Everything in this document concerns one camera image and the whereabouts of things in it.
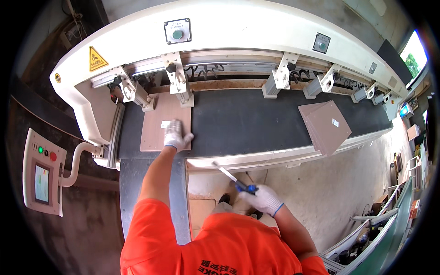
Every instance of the white work glove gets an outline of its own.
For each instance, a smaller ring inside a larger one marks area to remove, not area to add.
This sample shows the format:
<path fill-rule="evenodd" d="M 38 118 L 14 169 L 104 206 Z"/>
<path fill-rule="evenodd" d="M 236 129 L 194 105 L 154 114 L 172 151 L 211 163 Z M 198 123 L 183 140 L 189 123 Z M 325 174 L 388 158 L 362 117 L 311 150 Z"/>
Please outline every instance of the white work glove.
<path fill-rule="evenodd" d="M 279 199 L 275 191 L 273 191 L 269 186 L 260 184 L 257 185 L 257 187 L 258 190 L 255 192 L 255 195 L 241 191 L 238 196 L 247 201 L 258 211 L 267 213 L 274 217 L 284 202 Z"/>
<path fill-rule="evenodd" d="M 193 138 L 194 135 L 191 132 L 182 138 L 182 122 L 173 119 L 165 129 L 164 146 L 173 146 L 179 153 Z"/>

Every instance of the touchscreen display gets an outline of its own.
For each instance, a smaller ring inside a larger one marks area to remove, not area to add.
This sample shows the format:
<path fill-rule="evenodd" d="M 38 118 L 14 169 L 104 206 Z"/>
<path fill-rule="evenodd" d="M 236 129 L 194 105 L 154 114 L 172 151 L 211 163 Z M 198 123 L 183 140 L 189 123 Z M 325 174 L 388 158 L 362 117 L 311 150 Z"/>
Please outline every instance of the touchscreen display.
<path fill-rule="evenodd" d="M 35 165 L 35 199 L 49 202 L 49 170 Z"/>

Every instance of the orange uniform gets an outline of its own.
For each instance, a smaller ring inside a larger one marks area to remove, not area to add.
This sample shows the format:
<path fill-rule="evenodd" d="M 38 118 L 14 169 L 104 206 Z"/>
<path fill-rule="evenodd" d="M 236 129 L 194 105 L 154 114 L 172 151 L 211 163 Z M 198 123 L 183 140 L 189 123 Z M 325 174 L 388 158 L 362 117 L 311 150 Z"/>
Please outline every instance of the orange uniform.
<path fill-rule="evenodd" d="M 121 253 L 121 274 L 247 275 L 326 274 L 320 257 L 299 262 L 279 233 L 235 213 L 208 216 L 194 241 L 176 242 L 165 203 L 144 199 L 135 205 Z"/>

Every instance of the red button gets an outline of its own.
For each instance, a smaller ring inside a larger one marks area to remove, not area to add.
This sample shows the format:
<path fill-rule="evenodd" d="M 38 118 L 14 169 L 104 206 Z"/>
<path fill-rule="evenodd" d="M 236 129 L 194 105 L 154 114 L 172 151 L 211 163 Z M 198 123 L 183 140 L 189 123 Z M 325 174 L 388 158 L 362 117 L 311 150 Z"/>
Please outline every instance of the red button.
<path fill-rule="evenodd" d="M 56 161 L 56 154 L 54 152 L 51 152 L 50 157 L 51 161 Z"/>

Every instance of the shoe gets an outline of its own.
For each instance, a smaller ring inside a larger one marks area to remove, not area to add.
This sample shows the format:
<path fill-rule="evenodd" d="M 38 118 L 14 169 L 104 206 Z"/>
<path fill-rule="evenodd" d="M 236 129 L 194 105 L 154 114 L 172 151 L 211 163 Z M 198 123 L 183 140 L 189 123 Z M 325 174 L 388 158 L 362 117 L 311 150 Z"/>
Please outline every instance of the shoe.
<path fill-rule="evenodd" d="M 255 210 L 251 215 L 257 216 L 257 220 L 259 220 L 263 216 L 263 212 Z"/>
<path fill-rule="evenodd" d="M 223 194 L 223 196 L 221 196 L 219 203 L 221 202 L 225 202 L 227 204 L 230 204 L 229 201 L 231 200 L 231 196 L 228 194 Z"/>

